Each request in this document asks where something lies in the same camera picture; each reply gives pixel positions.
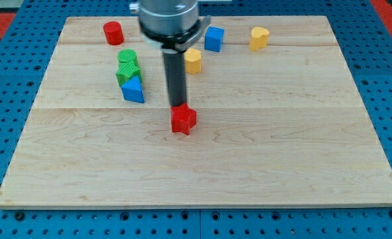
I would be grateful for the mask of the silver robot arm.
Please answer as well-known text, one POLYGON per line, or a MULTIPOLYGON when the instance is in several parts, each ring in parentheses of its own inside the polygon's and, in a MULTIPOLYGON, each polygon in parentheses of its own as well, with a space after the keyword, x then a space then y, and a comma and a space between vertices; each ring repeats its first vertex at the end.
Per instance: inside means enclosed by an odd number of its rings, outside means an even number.
POLYGON ((197 0, 138 0, 129 10, 138 16, 143 38, 171 53, 192 47, 211 24, 210 16, 199 16, 197 0))

